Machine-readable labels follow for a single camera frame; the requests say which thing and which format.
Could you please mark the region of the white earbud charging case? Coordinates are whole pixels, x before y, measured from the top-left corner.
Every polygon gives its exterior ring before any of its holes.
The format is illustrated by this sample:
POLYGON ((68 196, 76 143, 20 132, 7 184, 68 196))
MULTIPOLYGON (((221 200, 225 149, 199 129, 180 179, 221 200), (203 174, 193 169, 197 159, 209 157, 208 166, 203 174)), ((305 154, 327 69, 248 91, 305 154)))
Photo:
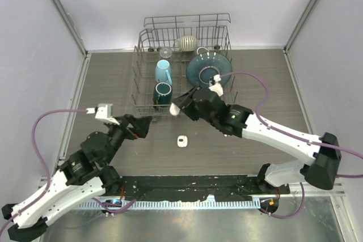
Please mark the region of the white earbud charging case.
POLYGON ((179 135, 177 138, 177 146, 186 148, 188 146, 188 137, 186 135, 179 135))

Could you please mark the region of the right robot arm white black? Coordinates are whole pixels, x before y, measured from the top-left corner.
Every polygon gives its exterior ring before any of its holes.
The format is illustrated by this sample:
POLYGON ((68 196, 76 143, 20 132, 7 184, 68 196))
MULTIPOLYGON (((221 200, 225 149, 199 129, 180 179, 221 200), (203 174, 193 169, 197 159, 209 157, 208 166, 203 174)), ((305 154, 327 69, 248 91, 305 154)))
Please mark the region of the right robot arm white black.
POLYGON ((193 121, 203 119, 223 135, 261 142, 295 157, 291 162, 261 167, 256 179, 261 193, 291 182, 305 181, 323 190, 334 187, 341 152, 337 137, 331 133, 320 137, 287 128, 241 105, 226 104, 219 93, 201 87, 172 99, 170 113, 184 113, 193 121))

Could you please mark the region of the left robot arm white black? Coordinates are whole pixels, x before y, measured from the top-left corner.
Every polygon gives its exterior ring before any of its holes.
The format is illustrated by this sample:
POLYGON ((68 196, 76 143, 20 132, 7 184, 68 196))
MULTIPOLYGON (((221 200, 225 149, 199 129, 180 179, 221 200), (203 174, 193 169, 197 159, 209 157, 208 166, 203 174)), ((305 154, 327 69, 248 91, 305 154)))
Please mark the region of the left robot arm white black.
POLYGON ((106 133, 91 133, 38 191, 22 202, 4 205, 2 215, 7 222, 2 229, 10 240, 33 241, 82 202, 120 191, 120 175, 110 162, 124 141, 147 136, 153 118, 96 113, 95 119, 105 124, 106 133))

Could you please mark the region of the dark green mug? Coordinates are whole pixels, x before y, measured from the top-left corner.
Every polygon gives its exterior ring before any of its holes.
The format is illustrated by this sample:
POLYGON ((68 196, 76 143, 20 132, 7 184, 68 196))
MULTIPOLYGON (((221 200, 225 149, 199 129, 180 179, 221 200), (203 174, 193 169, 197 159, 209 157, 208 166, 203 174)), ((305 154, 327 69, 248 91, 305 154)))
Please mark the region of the dark green mug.
POLYGON ((166 82, 158 83, 154 88, 153 107, 166 107, 172 99, 172 86, 166 82))

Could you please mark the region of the light blue mug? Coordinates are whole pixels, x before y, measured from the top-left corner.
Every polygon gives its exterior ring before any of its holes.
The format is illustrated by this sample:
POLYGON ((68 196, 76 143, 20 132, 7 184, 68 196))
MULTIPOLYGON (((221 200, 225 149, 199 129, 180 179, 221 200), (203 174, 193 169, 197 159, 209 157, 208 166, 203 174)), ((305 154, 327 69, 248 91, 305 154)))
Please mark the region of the light blue mug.
POLYGON ((155 67, 155 80, 157 83, 165 82, 172 85, 171 65, 167 60, 159 60, 155 67))

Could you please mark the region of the large blue ceramic plate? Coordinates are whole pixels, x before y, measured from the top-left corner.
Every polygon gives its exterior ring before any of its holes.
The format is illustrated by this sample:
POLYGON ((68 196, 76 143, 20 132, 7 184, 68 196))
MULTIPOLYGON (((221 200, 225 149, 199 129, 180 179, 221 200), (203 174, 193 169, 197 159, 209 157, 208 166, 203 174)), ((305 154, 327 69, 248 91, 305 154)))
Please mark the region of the large blue ceramic plate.
POLYGON ((233 72, 230 60, 216 52, 205 52, 196 55, 188 64, 186 77, 193 86, 209 87, 209 81, 215 75, 233 72))

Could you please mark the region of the small clear glass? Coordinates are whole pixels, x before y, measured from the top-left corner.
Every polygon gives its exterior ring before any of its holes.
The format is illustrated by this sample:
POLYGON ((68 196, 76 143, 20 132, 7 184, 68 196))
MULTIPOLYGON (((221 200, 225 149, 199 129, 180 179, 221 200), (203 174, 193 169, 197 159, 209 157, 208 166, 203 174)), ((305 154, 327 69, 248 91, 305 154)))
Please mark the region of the small clear glass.
POLYGON ((162 47, 159 50, 159 55, 163 59, 168 59, 172 56, 173 51, 170 47, 162 47))

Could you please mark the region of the white rimmed cup behind plate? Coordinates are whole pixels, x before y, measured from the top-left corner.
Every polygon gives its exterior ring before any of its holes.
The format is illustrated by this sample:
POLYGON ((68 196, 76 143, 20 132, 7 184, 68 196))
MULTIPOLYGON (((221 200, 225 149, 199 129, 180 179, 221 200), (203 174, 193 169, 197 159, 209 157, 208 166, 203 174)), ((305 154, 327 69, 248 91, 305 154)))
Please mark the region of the white rimmed cup behind plate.
POLYGON ((196 49, 196 54, 199 55, 199 54, 203 54, 203 53, 206 53, 206 52, 209 52, 209 49, 204 47, 204 46, 200 46, 196 49))

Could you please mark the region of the striped beige ceramic jar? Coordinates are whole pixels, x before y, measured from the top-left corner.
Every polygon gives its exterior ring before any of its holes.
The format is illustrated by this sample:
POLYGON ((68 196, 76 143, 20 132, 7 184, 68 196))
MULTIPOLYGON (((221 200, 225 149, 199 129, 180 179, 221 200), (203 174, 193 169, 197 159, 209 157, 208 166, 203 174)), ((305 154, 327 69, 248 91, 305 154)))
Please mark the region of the striped beige ceramic jar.
POLYGON ((198 46, 198 39, 193 36, 183 36, 174 41, 173 47, 181 52, 195 51, 198 46))

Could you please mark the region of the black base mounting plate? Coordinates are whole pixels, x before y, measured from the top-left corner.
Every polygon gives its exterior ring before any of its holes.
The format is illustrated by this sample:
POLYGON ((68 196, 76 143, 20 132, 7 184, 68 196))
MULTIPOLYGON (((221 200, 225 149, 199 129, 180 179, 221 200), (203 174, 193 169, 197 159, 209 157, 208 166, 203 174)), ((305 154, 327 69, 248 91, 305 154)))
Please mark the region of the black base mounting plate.
POLYGON ((261 179, 248 175, 202 176, 123 176, 115 192, 127 201, 245 201, 253 195, 287 195, 290 188, 274 188, 261 179))

